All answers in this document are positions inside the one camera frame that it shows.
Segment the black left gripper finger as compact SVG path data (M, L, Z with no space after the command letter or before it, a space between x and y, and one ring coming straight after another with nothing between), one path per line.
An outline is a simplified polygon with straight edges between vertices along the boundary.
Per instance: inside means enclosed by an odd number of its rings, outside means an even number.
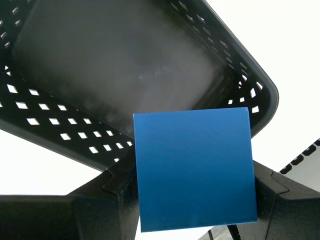
M134 147L67 195L2 195L3 240L133 240L139 220Z
M257 222L238 224L243 240L318 240L320 193L254 163Z

